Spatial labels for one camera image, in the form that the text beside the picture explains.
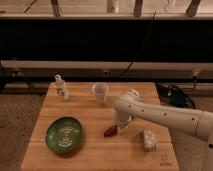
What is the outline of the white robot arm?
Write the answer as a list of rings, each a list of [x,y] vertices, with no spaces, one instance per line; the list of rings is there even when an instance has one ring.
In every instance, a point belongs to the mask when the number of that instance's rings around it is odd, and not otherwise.
[[[113,104],[115,123],[125,127],[133,117],[141,118],[213,144],[213,112],[139,102],[139,93],[130,89]]]

